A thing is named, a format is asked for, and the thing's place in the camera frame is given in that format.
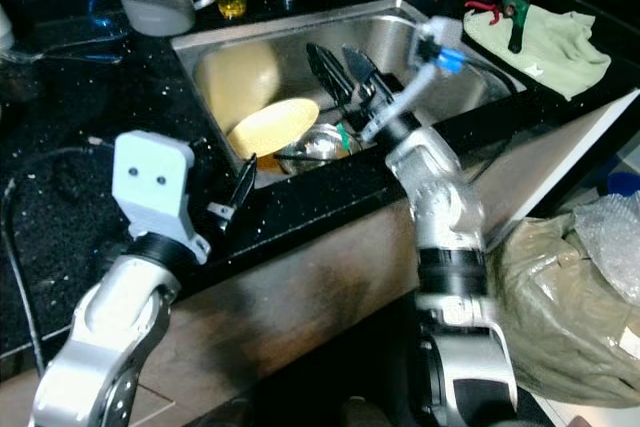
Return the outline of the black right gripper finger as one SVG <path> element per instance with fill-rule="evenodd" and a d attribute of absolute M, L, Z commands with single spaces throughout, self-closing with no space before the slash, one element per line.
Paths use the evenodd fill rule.
<path fill-rule="evenodd" d="M 352 46 L 343 46 L 342 52 L 346 66 L 355 79 L 362 97 L 374 98 L 376 95 L 393 97 L 392 89 L 385 83 L 379 67 L 364 52 Z"/>
<path fill-rule="evenodd" d="M 307 43 L 305 48 L 312 75 L 329 97 L 333 98 L 334 107 L 344 116 L 348 116 L 348 108 L 352 106 L 352 101 L 355 99 L 356 87 L 348 78 L 342 63 L 337 60 L 332 51 L 319 44 Z"/>

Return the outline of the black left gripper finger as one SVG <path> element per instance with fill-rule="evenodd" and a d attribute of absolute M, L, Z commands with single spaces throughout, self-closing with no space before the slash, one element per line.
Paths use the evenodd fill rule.
<path fill-rule="evenodd" d="M 256 154 L 251 154 L 251 157 L 243 163 L 241 170 L 238 172 L 236 189 L 232 193 L 232 209 L 238 211 L 243 206 L 244 200 L 247 199 L 248 194 L 253 190 L 255 185 L 257 163 L 259 163 L 259 157 Z"/>

